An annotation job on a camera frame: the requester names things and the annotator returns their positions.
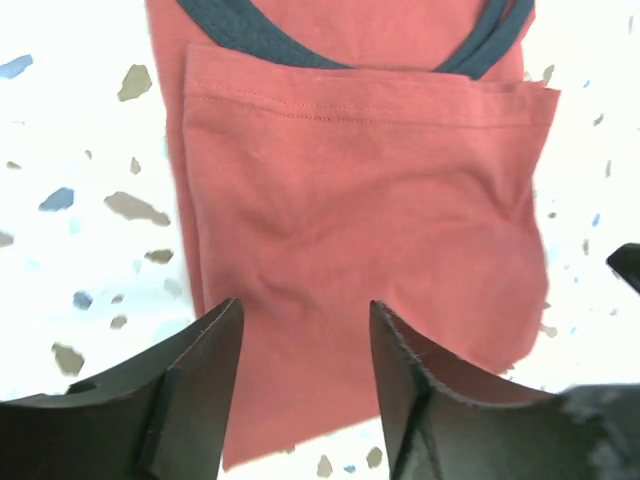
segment stitching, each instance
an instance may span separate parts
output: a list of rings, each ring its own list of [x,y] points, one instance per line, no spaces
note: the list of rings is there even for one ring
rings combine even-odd
[[[212,98],[205,97],[199,95],[189,95],[189,98],[210,102],[210,103],[224,103],[227,105],[235,105],[238,107],[250,108],[252,110],[260,110],[264,112],[270,112],[274,115],[278,115],[280,117],[286,118],[297,118],[301,120],[317,120],[322,122],[345,122],[345,123],[361,123],[361,124],[375,124],[375,123],[390,123],[390,124],[415,124],[415,125],[430,125],[430,126],[441,126],[441,127],[451,127],[452,122],[429,122],[429,121],[421,121],[421,120],[392,120],[392,119],[363,119],[363,118],[344,118],[344,117],[333,117],[333,116],[319,116],[319,115],[300,115],[294,113],[284,113],[278,112],[272,108],[267,108],[261,105],[252,105],[246,102],[232,101],[226,100],[222,98]],[[310,105],[311,107],[321,107],[320,105]],[[492,118],[485,117],[471,117],[472,120],[478,121],[491,121]],[[549,127],[549,123],[546,122],[520,122],[520,123],[510,123],[510,124],[497,124],[497,125],[470,125],[470,124],[456,124],[453,125],[458,128],[474,128],[479,130],[484,129],[493,129],[493,128],[529,128],[529,127]]]
[[[339,79],[339,80],[354,80],[354,79],[350,79],[350,78],[345,78],[345,77],[331,77],[331,79]],[[386,78],[372,78],[372,79],[367,79],[367,78],[358,78],[355,79],[357,81],[363,81],[363,83],[365,82],[386,82],[386,81],[390,81],[390,79],[386,79]],[[410,86],[413,85],[420,85],[419,82],[417,81],[410,81],[410,80],[394,80],[396,82],[402,82],[402,83],[406,83]],[[257,98],[263,98],[263,99],[267,99],[267,100],[271,100],[273,102],[277,102],[280,103],[282,105],[290,105],[290,106],[294,106],[294,107],[307,107],[307,108],[328,108],[328,109],[334,109],[334,110],[359,110],[359,111],[367,111],[367,112],[389,112],[389,113],[393,113],[393,112],[401,112],[401,109],[386,109],[386,108],[357,108],[357,107],[345,107],[345,106],[341,106],[341,105],[325,105],[325,104],[314,104],[314,103],[299,103],[299,102],[289,102],[286,100],[281,100],[279,98],[275,98],[275,97],[271,97],[269,95],[264,95],[258,92],[255,92],[253,90],[246,90],[243,88],[234,88],[234,87],[228,87],[226,85],[220,85],[219,83],[202,83],[199,81],[194,81],[193,82],[195,85],[197,85],[198,87],[204,88],[204,89],[210,89],[210,88],[220,88],[222,90],[228,91],[228,92],[234,92],[234,93],[239,93],[239,94],[243,94],[243,95],[251,95],[253,97],[257,97]],[[463,87],[463,86],[458,86],[458,85],[447,85],[447,84],[432,84],[434,86],[437,87],[446,87],[447,89],[455,89],[458,91],[465,91],[465,90],[469,90],[468,87]],[[512,96],[514,94],[514,92],[491,92],[491,91],[480,91],[480,94],[483,96],[490,96],[490,97],[506,97],[506,96]],[[198,98],[203,98],[207,95],[202,95],[202,94],[193,94],[193,96],[196,96]]]
[[[363,111],[367,111],[367,112],[400,112],[402,110],[400,109],[386,109],[386,108],[357,108],[357,107],[345,107],[342,105],[322,105],[322,104],[314,104],[314,103],[298,103],[298,102],[287,102],[285,100],[280,100],[279,98],[275,98],[275,97],[270,97],[268,95],[263,95],[261,93],[257,93],[251,90],[245,90],[242,88],[231,88],[231,87],[227,87],[224,85],[220,85],[220,84],[204,84],[204,83],[200,83],[200,82],[195,82],[196,85],[200,86],[200,87],[204,87],[204,88],[208,88],[208,87],[215,87],[215,88],[221,88],[223,90],[227,90],[229,92],[234,92],[234,93],[241,93],[241,94],[246,94],[246,95],[251,95],[257,98],[264,98],[267,100],[271,100],[273,102],[277,102],[280,103],[282,105],[290,105],[293,107],[307,107],[307,108],[331,108],[331,109],[335,109],[335,110],[363,110]]]

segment red t-shirt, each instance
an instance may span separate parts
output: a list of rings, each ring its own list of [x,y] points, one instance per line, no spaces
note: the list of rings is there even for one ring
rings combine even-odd
[[[196,308],[246,310],[225,466],[378,414],[373,299],[487,370],[529,352],[531,177],[558,94],[521,82],[518,47],[482,82],[426,73],[482,2],[258,2],[311,49],[384,67],[338,71],[225,50],[148,4]]]

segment black object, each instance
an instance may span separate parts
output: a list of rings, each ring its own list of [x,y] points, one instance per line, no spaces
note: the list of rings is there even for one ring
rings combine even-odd
[[[353,68],[300,44],[251,0],[178,1],[202,31],[221,47],[292,67]],[[482,78],[516,42],[533,11],[534,1],[515,0],[508,13],[507,6],[507,0],[489,0],[474,31],[460,49],[434,71],[465,75],[474,80]]]
[[[607,265],[640,293],[640,244],[626,243],[607,258]]]
[[[391,480],[640,479],[640,386],[532,390],[461,360],[380,302],[370,329]]]
[[[65,395],[0,403],[0,478],[215,480],[243,328],[227,300]]]

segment speckled surface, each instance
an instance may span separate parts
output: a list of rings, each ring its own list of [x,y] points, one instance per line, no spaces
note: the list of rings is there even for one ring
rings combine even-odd
[[[640,4],[537,8],[527,78],[563,90],[535,178],[551,288],[505,376],[639,381],[640,298],[604,261],[640,241]],[[0,399],[63,392],[193,320],[163,130],[142,0],[0,3]],[[387,475],[372,421],[223,478]]]

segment folded t-shirt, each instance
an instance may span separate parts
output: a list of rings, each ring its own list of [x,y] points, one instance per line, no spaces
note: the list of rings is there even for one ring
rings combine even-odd
[[[377,68],[319,70],[223,49],[173,0],[148,3],[196,307],[238,296],[246,308],[225,466],[377,415],[372,299],[488,370],[527,354],[546,293],[531,176],[557,92],[514,83],[518,47],[483,82],[428,73],[480,9],[451,5],[447,47],[407,2],[417,19],[403,35],[432,40],[420,59],[404,40],[395,55],[367,50],[364,28],[339,45],[309,36],[326,58]],[[299,28],[294,10],[314,28],[303,3],[285,31]],[[343,24],[344,4],[331,8]],[[386,9],[365,18],[404,39],[383,28]]]

